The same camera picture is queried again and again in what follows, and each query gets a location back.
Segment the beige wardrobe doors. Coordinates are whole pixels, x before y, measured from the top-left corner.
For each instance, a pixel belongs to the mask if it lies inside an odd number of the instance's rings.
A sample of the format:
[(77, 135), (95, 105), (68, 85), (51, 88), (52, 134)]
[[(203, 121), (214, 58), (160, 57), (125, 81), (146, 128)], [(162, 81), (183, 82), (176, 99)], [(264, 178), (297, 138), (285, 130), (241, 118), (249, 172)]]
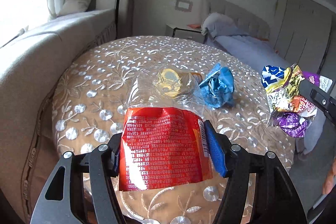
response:
[(317, 73), (328, 46), (333, 15), (312, 0), (287, 0), (275, 50), (288, 63)]

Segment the green white noodle wrapper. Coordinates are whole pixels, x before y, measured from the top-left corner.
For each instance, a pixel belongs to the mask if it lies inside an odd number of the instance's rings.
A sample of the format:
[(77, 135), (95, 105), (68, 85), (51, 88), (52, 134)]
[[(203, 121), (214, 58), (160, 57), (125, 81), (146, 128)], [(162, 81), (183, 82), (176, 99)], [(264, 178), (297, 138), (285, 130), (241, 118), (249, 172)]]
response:
[(261, 83), (272, 116), (278, 113), (296, 113), (303, 118), (313, 119), (317, 115), (317, 107), (299, 94), (299, 84), (304, 79), (297, 64), (285, 69), (272, 65), (263, 68)]

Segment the blue chip bag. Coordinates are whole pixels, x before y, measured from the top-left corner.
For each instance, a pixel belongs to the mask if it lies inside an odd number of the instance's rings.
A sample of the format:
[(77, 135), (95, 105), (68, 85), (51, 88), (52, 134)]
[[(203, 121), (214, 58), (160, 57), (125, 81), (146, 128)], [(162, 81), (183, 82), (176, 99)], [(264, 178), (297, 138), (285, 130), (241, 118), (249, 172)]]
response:
[(206, 78), (199, 84), (201, 95), (208, 107), (233, 107), (234, 77), (228, 67), (217, 63)]

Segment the beige throw pillow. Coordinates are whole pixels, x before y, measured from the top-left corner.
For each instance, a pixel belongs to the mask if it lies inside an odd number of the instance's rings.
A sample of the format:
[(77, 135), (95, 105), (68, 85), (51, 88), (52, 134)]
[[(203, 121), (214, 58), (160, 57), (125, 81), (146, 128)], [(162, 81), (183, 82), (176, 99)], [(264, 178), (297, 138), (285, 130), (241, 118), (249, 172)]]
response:
[(79, 12), (86, 12), (92, 0), (65, 0), (58, 17)]

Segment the purple snack wrapper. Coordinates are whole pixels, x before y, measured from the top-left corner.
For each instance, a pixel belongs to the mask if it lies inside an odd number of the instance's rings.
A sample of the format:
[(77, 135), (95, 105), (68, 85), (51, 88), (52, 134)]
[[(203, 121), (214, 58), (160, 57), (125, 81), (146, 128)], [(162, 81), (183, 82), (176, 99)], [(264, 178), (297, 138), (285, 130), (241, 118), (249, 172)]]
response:
[[(303, 71), (303, 76), (311, 83), (328, 92), (333, 81), (325, 76)], [(278, 126), (287, 135), (293, 138), (303, 138), (306, 130), (317, 116), (317, 107), (305, 98), (300, 99), (299, 103), (305, 105), (304, 110), (296, 112), (280, 112), (273, 118), (273, 126)]]

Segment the bed with lavender duvet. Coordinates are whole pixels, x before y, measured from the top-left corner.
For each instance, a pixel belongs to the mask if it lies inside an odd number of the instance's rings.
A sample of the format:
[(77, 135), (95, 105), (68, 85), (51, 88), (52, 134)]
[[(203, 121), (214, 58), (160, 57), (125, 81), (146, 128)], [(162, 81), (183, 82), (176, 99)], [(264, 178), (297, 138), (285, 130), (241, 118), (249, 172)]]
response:
[[(213, 40), (211, 36), (207, 35), (205, 44), (229, 53), (258, 73), (261, 73), (267, 65), (284, 69), (291, 66), (291, 63), (275, 53), (267, 42), (251, 36), (218, 36)], [(323, 112), (317, 110), (317, 115), (306, 130), (303, 139), (296, 141), (298, 153), (306, 156), (314, 150), (323, 132), (325, 120)]]

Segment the grey white nightstand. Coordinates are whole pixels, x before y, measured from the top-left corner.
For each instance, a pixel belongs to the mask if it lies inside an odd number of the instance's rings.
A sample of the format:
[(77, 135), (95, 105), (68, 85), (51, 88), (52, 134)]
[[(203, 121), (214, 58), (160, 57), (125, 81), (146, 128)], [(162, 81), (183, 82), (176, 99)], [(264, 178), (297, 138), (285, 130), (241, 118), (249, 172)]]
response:
[(166, 24), (165, 35), (173, 38), (192, 40), (193, 42), (203, 44), (205, 37), (201, 33), (200, 28), (191, 28), (189, 26), (176, 26)]

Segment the beige tufted headboard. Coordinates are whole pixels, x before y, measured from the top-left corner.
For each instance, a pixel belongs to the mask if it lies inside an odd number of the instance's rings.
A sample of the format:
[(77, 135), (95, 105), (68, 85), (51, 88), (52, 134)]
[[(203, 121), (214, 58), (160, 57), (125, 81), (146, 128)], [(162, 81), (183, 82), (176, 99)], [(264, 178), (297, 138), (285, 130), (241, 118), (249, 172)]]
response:
[(266, 21), (246, 9), (226, 0), (201, 0), (201, 20), (217, 12), (231, 18), (236, 26), (260, 39), (269, 39), (270, 27)]

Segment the round embroidered beige tablecloth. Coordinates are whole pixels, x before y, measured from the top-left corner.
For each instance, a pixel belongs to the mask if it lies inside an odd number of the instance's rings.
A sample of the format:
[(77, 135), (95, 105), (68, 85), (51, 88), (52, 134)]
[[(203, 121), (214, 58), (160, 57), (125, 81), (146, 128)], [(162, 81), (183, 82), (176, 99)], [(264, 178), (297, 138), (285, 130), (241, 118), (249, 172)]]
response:
[[(205, 108), (217, 132), (248, 152), (276, 153), (290, 169), (294, 140), (268, 127), (269, 108), (260, 75), (216, 48), (165, 36), (138, 36), (106, 43), (84, 53), (63, 73), (52, 102), (52, 126), (59, 154), (92, 151), (122, 131), (127, 95), (139, 72), (162, 67), (203, 76), (217, 64), (234, 77), (233, 108)], [(218, 174), (197, 184), (157, 190), (117, 191), (122, 212), (142, 223), (211, 223), (227, 181)]]

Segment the white bed pillow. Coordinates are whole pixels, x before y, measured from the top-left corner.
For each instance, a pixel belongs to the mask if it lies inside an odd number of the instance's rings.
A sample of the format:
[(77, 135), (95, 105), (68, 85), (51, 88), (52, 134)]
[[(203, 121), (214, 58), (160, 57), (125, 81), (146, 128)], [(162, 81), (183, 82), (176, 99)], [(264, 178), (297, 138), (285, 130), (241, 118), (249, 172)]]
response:
[(234, 20), (229, 16), (214, 12), (209, 14), (201, 25), (201, 34), (212, 37), (233, 35), (237, 30)]

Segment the framed wall switch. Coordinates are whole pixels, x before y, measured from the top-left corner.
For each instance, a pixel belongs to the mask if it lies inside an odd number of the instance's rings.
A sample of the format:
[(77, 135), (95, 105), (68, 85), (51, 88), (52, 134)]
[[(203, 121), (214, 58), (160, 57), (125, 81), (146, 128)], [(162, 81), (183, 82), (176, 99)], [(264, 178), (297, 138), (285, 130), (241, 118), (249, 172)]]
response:
[(193, 8), (193, 2), (190, 0), (176, 0), (175, 10), (182, 12), (191, 12)]

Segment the red snack bag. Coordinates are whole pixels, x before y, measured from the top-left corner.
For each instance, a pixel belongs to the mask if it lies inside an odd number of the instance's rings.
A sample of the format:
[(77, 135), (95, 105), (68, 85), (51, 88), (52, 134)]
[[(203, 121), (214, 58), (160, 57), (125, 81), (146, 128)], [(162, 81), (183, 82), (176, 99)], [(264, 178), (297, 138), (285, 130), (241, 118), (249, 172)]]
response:
[(168, 188), (211, 178), (201, 117), (175, 107), (127, 109), (120, 144), (121, 191)]

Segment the orange item on nightstand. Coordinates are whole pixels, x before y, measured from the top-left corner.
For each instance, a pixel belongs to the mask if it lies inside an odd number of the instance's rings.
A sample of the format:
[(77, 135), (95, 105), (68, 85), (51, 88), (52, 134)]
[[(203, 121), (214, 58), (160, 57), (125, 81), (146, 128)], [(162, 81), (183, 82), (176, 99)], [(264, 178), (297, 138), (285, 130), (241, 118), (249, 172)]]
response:
[(194, 30), (196, 29), (200, 29), (201, 28), (201, 25), (200, 24), (188, 24), (187, 25), (189, 28), (192, 28)]

